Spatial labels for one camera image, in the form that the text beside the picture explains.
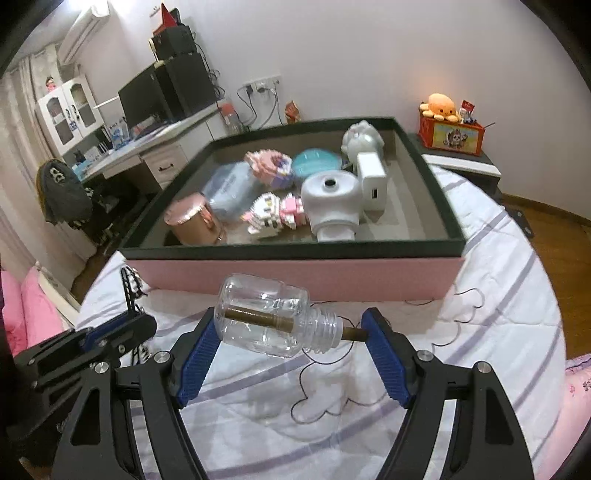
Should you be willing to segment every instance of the power outlet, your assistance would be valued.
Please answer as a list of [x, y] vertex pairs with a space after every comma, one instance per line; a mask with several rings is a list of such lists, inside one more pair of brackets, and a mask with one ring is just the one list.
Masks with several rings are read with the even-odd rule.
[[277, 87], [281, 84], [281, 75], [275, 75], [273, 77], [265, 77], [258, 80], [245, 83], [244, 86], [250, 85], [252, 91], [256, 93], [269, 92], [271, 89], [277, 90]]

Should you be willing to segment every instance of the copper cup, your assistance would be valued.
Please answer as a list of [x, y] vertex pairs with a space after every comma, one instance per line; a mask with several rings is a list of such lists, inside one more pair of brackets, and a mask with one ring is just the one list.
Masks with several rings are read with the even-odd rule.
[[164, 222], [183, 245], [215, 245], [226, 239], [222, 223], [200, 193], [173, 202], [164, 214]]

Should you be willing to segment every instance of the pink pillow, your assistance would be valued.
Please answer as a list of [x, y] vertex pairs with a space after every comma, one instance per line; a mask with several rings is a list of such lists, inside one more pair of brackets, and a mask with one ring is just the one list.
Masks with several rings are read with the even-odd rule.
[[61, 333], [63, 325], [53, 303], [39, 286], [39, 272], [29, 270], [21, 285], [22, 307], [27, 321], [27, 345], [32, 347]]
[[550, 479], [566, 460], [591, 418], [591, 367], [567, 375], [562, 410], [545, 447], [538, 480]]
[[22, 311], [21, 286], [9, 272], [2, 271], [4, 308], [2, 317], [12, 355], [27, 349], [27, 324]]

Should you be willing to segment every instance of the dark green box rim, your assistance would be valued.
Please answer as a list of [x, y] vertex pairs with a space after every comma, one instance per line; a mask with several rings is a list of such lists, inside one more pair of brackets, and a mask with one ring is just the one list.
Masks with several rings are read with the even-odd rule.
[[[367, 120], [378, 130], [393, 130], [408, 150], [432, 196], [449, 238], [290, 244], [204, 245], [143, 248], [140, 245], [178, 191], [218, 149], [262, 140], [308, 133], [343, 133], [354, 123]], [[466, 240], [452, 207], [435, 176], [408, 135], [394, 118], [339, 118], [268, 128], [211, 142], [189, 162], [168, 187], [158, 194], [134, 223], [120, 251], [128, 260], [336, 260], [356, 258], [461, 257]]]

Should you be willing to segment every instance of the white tablecloth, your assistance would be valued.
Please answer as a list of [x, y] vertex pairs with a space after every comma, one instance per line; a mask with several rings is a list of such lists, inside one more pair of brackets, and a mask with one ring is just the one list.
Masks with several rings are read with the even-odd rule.
[[[331, 303], [358, 322], [379, 307], [416, 349], [442, 361], [495, 369], [525, 434], [534, 470], [561, 406], [565, 345], [560, 312], [540, 260], [506, 211], [454, 173], [433, 167], [467, 240], [466, 262], [447, 297], [435, 301]], [[119, 268], [111, 258], [90, 289], [79, 326], [96, 326], [125, 310]], [[193, 330], [213, 296], [152, 290], [140, 304], [156, 318], [152, 353]], [[315, 358], [284, 361], [222, 344], [199, 396], [182, 411], [212, 479], [374, 479], [405, 411], [385, 395], [363, 344]], [[160, 478], [140, 407], [134, 426], [146, 478]], [[439, 478], [452, 428], [446, 402], [426, 478]]]

